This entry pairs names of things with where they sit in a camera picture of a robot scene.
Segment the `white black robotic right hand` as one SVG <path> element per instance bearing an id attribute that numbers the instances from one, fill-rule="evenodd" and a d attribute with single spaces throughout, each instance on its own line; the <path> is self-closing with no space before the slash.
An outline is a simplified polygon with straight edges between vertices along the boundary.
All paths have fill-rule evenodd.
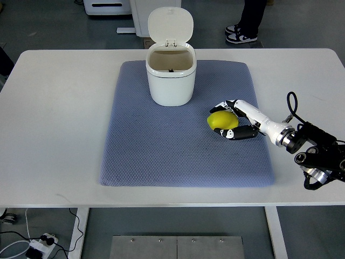
<path id="1" fill-rule="evenodd" d="M 217 134 L 229 140 L 243 140 L 256 137 L 259 133 L 269 137 L 270 141 L 283 146 L 289 143 L 288 137 L 294 134 L 294 128 L 286 122 L 275 122 L 244 100 L 226 100 L 210 110 L 229 111 L 238 117 L 239 125 L 233 129 L 216 128 Z"/>

